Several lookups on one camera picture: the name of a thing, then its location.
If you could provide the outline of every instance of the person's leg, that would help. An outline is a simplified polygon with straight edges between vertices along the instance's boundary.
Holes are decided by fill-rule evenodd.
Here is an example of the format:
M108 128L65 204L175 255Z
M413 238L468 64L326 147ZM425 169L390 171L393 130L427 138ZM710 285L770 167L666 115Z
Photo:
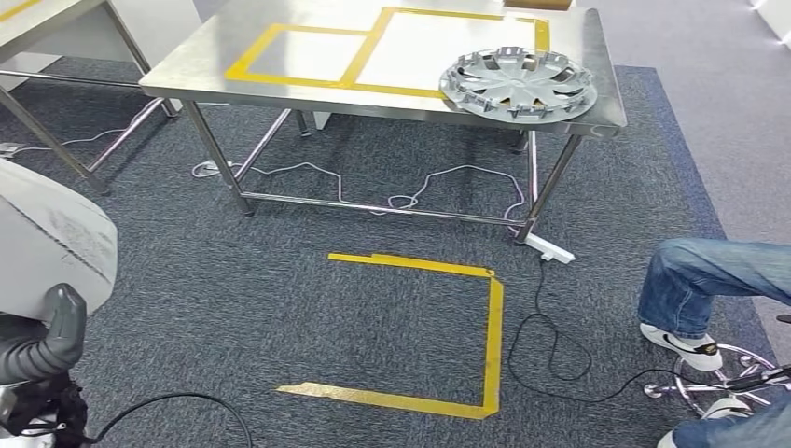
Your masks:
M672 448L778 448L791 441L791 399L758 410L749 417L726 416L684 422L665 439Z
M679 338L701 339L715 295L767 296L791 304L791 246L663 242L648 267L638 315Z

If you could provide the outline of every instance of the carpet floor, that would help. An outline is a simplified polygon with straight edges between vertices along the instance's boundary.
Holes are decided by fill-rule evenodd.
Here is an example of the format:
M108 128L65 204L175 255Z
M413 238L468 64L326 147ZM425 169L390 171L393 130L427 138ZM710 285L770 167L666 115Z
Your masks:
M50 70L135 79L127 64L64 59ZM629 127L584 143L537 233L577 261L547 266L542 308L593 358L577 382L553 378L552 335L522 333L515 368L533 387L585 399L617 390L635 373L673 358L636 328L636 293L653 247L677 236L721 234L673 111L653 69L619 67ZM62 140L123 128L148 99L113 88L27 82L15 95ZM278 111L205 106L221 146L241 161ZM0 141L35 144L6 110ZM413 193L430 172L469 163L523 181L512 132L333 116L300 138L289 120L257 162L273 169L312 161L343 175L344 199L385 203ZM106 140L76 148L88 159ZM546 176L562 147L540 135ZM198 391L233 403L257 446L273 447L652 447L691 418L676 398L648 399L646 375L604 403L526 390L504 369L500 411L484 420L352 404L277 392L305 381L479 404L487 283L444 273L330 261L327 254L389 253L489 267L505 287L503 342L533 311L536 253L499 227L294 204L260 203L243 217L218 177L195 179L207 157L185 117L150 120L101 170L112 195L95 195L47 151L16 161L97 202L119 231L119 274L110 301L90 319L76 378L95 433L128 404L159 393ZM250 174L249 189L334 198L335 179L304 169ZM507 179L462 171L435 179L421 207L498 216L515 200ZM719 301L712 333L769 353L749 300ZM553 368L573 376L585 355L561 339ZM174 399L125 419L101 446L236 447L241 431L222 408Z

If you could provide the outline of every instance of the white sneaker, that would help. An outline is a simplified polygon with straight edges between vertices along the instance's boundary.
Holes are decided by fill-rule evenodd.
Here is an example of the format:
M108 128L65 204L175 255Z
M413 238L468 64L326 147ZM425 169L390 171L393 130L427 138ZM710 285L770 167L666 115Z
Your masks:
M700 344L690 345L671 333L651 325L640 324L640 332L650 342L673 350L693 369L715 371L722 368L722 354L719 352L715 340L708 334L701 340Z
M705 418L723 418L723 417L749 417L753 414L753 411L750 409L747 404L743 401L738 399L719 399L709 408L708 411L701 417L701 419ZM665 437L659 441L657 448L678 448L673 441L673 432L670 431L665 434Z

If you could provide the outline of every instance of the electrical cord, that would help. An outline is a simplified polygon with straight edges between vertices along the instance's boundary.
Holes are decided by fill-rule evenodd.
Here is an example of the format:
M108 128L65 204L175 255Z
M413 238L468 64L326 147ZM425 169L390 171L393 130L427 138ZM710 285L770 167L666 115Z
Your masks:
M242 166L240 163L229 162L229 168L231 168L231 169L237 168L237 167L240 167L240 166ZM310 163L309 161L304 161L304 162L298 163L296 165L286 166L284 168L277 168L277 169L270 170L270 171L261 170L261 169L258 169L256 167L252 167L250 169L255 171L255 172L257 172L257 173L260 173L262 175L274 175L274 174L277 174L277 173L284 173L284 172L287 172L287 171L296 170L297 168L301 168L303 166L307 166L309 168L313 168L313 170L316 170L316 171L318 171L320 173L323 173L325 175L332 175L332 176L334 176L338 180L337 193L336 193L338 202L339 203L353 203L351 201L346 201L346 200L343 199L343 177L341 175L339 175L338 173L326 170L324 168L321 168L319 166L316 166L315 164ZM526 201L525 201L524 193L522 192L521 187L519 185L519 181L517 180L516 177L514 177L513 175L510 175L508 173L502 173L502 172L495 171L495 170L490 170L490 169L487 169L487 168L481 168L481 167L475 166L475 165L458 165L458 166L454 166L452 168L449 168L447 170L442 170L442 171L437 171L437 172L431 173L431 174L429 174L429 175L427 175L425 177L425 179L423 180L423 185L414 194L411 194L411 195L396 194L396 195L390 196L390 197L387 198L387 205L390 208L397 208L397 209L402 209L402 210L411 209L412 207L414 207L415 205L420 203L420 201L418 200L418 197L421 194L423 194L428 189L429 183L431 182L431 179L433 177L438 176L438 175L446 175L448 173L452 173L454 171L458 171L458 170L462 170L462 169L472 169L472 170L481 171L483 173L488 173L488 174L492 174L492 175L500 175L500 176L503 176L503 177L507 177L511 181L511 183L514 186L514 190L517 193L517 197L519 198L519 200L516 201L515 203L511 204L506 209L506 211L503 214L503 219L508 219L508 217L510 216L511 212L515 208L517 208L517 207L519 207L521 205L525 205ZM197 165L192 167L192 176L193 177L196 177L196 178L200 179L200 178L205 178L205 177L213 177L213 176L216 176L216 175L220 175L220 173L217 170L216 164L213 161L204 161L204 162L198 163ZM394 201L397 201L397 200L407 200L407 203L405 203L403 205L395 205ZM387 212L369 212L369 213L371 215L375 215L377 217L387 215ZM516 228L510 227L510 226L508 228L512 232L514 232L515 235L517 233L519 233L519 230L516 229Z
M105 135L108 135L108 134L110 134L110 133L123 133L124 131L126 131L127 129L129 129L129 128L132 126L132 124L133 124L133 123L135 123L135 122L136 122L136 121L137 121L137 120L140 118L140 116L143 114L143 111L144 111L144 110L146 110L146 109L148 108L148 106L149 106L149 105L151 105L151 103L154 103L155 101L158 101L158 100L156 100L156 99L155 99L155 100L151 100L151 101L149 101L149 102L148 102L148 104L146 104L146 105L143 107L143 109L142 109L140 112L138 112L138 113L137 113L137 114L136 114L136 115L135 115L135 116L134 116L134 117L133 117L133 118L130 120L130 122L129 122L129 126L127 126L126 128L123 128L123 129L111 129L111 130L109 130L109 131L104 131L104 132L101 132L101 133L97 133L97 134L96 134L96 135L94 135L92 138L79 138L79 139L77 139L77 140L69 140L69 141L67 141L67 142L63 142L63 143L61 143L61 145L63 145L63 146L66 146L66 145L72 145L72 144L74 144L74 143L88 143L88 142L95 142L96 140L99 140L100 138L102 138L102 137L104 137ZM19 153L21 153L21 152L24 152L24 151L51 151L51 150L52 150L52 148L51 148L51 147L21 147L21 148L19 148L19 149L15 150L15 151L13 151L13 152L10 152L10 153L6 154L5 156L2 156L2 157L3 157L4 159L13 159L13 157L14 157L14 156L16 156L17 154L19 154Z
M219 404L220 406L223 406L231 414L233 414L234 418L236 418L236 421L239 422L239 426L242 429L242 433L244 434L244 439L245 439L247 448L253 448L253 436L250 434L250 429L247 427L247 424L244 422L244 419L242 418L242 416L239 414L239 412L233 406L231 406L230 404L228 404L226 401L224 401L222 399L218 399L217 397L212 397L211 395L199 394L199 393L195 393L195 392L179 392L179 393L173 393L173 394L166 394L166 395L160 395L158 397L154 397L152 399L147 399L145 401L141 401L141 402L131 406L126 411L116 415L112 420L110 420L110 422L107 425L105 425L102 428L101 431L99 431L99 434L95 438L92 439L92 438L86 437L86 436L84 436L82 434L75 434L75 436L81 437L83 443L86 443L88 445L94 445L94 444L99 443L100 441L102 441L104 439L104 436L107 435L107 433L110 431L110 429L112 429L115 425L118 424L118 422L123 420L124 417L126 417L130 413L133 413L133 412L137 411L138 409L140 409L140 408L142 408L144 406L147 406L147 405L149 405L151 403L155 403L157 401L162 401L164 399L174 399L174 398L178 398L178 397L195 397L195 398L198 398L198 399L208 399L210 401L213 401L213 402ZM37 434L35 434L34 436L31 436L31 437L37 437L37 436L42 436L42 435L46 435L46 434L48 434L48 433L47 432L42 432L42 433L37 433Z
M525 389L532 390L532 391L537 392L539 394L546 395L548 397L553 397L555 399L569 399L569 400L572 400L572 401L578 401L578 402L582 402L582 403L591 403L591 404L592 403L602 403L602 402L608 401L609 399L613 399L613 398L617 397L624 390L626 390L626 388L631 383L636 381L638 378L640 378L641 376L643 376L643 375L645 375L647 373L654 372L654 371L658 371L658 372L662 372L662 373L669 373L669 374L671 374L673 376L681 378L682 380L690 382L693 385L708 385L706 383L700 383L700 382L697 382L695 380L690 380L689 378L686 378L683 375L680 375L680 374L678 374L678 373L676 373L674 371L669 371L669 370L666 370L666 369L646 369L644 371L641 371L641 372L637 373L636 375L634 375L629 380L627 380L626 383L624 383L620 387L620 389L618 389L616 392L614 392L614 393L612 393L612 394L610 394L610 395L608 395L606 397L603 397L601 399L581 399L581 398L578 398L578 397L570 397L570 396L567 396L567 395L561 395L561 394L555 394L555 393L552 393L552 392L547 392L546 390L541 390L541 389L538 389L536 387L533 387L531 385L526 384L521 379L521 377L516 373L516 371L514 369L513 357L514 357L514 352L516 351L517 346L519 345L519 341L520 341L520 336L521 336L522 330L524 329L525 324L527 324L531 320L542 319L549 326L549 328L552 330L552 332L554 334L554 338L553 338L553 342L552 342L552 349L551 349L550 354L549 354L547 367L549 369L549 372L552 374L552 376L555 379L558 379L558 380L561 380L561 381L565 381L565 382L577 381L580 378L582 378L583 376L587 375L590 372L590 368L593 365L593 356L590 354L590 351L587 348L585 348L585 346L582 343L576 341L571 336L568 336L565 333L563 333L562 331L560 331L558 329L557 325L555 324L555 322L552 320L552 318L549 317L548 315L544 314L541 311L540 298L541 298L541 291L544 288L544 284L545 284L545 280L546 280L546 276L547 276L545 268L544 268L545 264L547 264L547 263L548 263L547 261L544 261L543 259L539 259L539 269L541 271L541 274L540 274L540 277L539 277L539 280L538 280L538 287L536 287L535 294L534 294L534 297L533 297L533 307L535 309L535 312L531 313L530 315L528 315L527 317L522 319L520 324L517 326L517 333L514 336L514 340L511 343L510 348L508 349L508 355L507 355L507 358L506 358L506 364L507 364L507 367L508 367L508 372L517 381L517 383L519 383L519 385L521 385ZM553 362L555 360L555 355L558 352L558 342L560 341L560 338L564 338L565 340L570 341L573 345L578 347L579 350L582 353L585 354L585 358L586 358L585 368L582 369L582 371L579 374L572 375L572 376L563 376L563 375L560 375L559 373L557 373L555 371L555 368L553 366ZM708 385L708 386L720 388L722 390L727 390L725 387L720 386L720 385Z

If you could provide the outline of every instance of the yellow tape square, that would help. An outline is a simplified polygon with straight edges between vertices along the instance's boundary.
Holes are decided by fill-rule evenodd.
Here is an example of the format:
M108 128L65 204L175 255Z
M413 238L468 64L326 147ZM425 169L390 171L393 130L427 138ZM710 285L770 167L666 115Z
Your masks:
M340 401L396 408L419 413L437 413L478 420L499 412L500 356L503 339L503 285L494 278L494 271L477 266L465 266L426 259L410 259L380 254L373 254L370 257L329 254L328 258L335 261L396 266L408 269L424 269L428 271L489 278L489 318L486 331L486 364L483 374L483 403L480 406L474 406L470 404L453 403L436 399L421 399L417 397L385 394L370 390L322 385L318 383L281 385L277 387L276 390L309 397L337 399Z
M267 84L285 84L293 86L323 87L330 89L345 89L351 91L375 91L379 93L393 93L425 98L444 99L441 91L433 89L411 89L404 87L383 86L357 82L360 73L365 68L374 49L379 44L387 25L395 14L419 14L427 16L453 17L461 19L475 19L483 21L501 21L505 16L491 14L472 14L465 12L441 11L432 9L415 9L408 7L383 7L379 17L375 20L370 30L344 30L340 28L321 28L312 26L291 25L274 23L247 49L242 57L226 71L225 77L236 81L262 82ZM516 21L534 24L535 47L538 51L549 50L549 22L540 19L517 18ZM338 80L309 79L303 77L285 77L271 74L254 73L250 67L269 44L283 31L302 31L307 33L326 33L335 35L363 35L366 37L354 56L345 73Z

